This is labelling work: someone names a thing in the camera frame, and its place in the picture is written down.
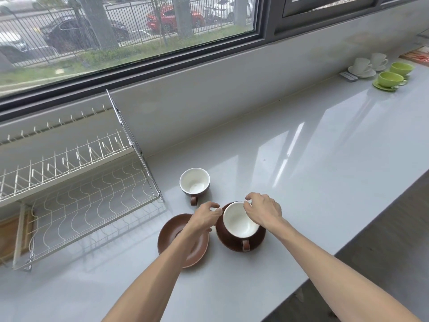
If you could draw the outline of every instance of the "forearm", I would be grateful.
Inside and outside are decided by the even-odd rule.
[[[305,238],[284,219],[271,229],[342,322],[420,321],[396,299]]]
[[[199,235],[185,228],[122,294],[103,322],[157,322]]]

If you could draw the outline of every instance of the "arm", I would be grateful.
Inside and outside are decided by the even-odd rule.
[[[248,216],[282,242],[342,322],[421,322],[387,292],[300,234],[268,195],[250,193],[250,199],[252,205],[244,203]]]
[[[142,272],[110,309],[102,322],[161,320],[182,266],[201,233],[222,214],[214,202],[203,203],[170,246]]]

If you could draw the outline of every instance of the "person's right arm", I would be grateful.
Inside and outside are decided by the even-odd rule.
[[[268,195],[250,193],[247,215],[278,238],[342,322],[421,322],[383,289],[300,234]]]

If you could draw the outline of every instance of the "red car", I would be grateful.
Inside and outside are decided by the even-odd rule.
[[[177,30],[176,17],[174,15],[174,7],[172,5],[164,5],[160,9],[161,12],[161,21],[164,25],[164,31],[166,33]],[[191,11],[192,16],[192,25],[194,28],[204,26],[205,21],[201,13],[196,11]],[[150,15],[147,15],[147,26],[155,32],[160,31],[160,23],[157,16],[152,12]]]

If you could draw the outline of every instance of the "person's left arm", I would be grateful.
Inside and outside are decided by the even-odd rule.
[[[160,321],[190,250],[221,214],[217,203],[209,201],[200,205],[183,231],[126,289],[102,322]]]

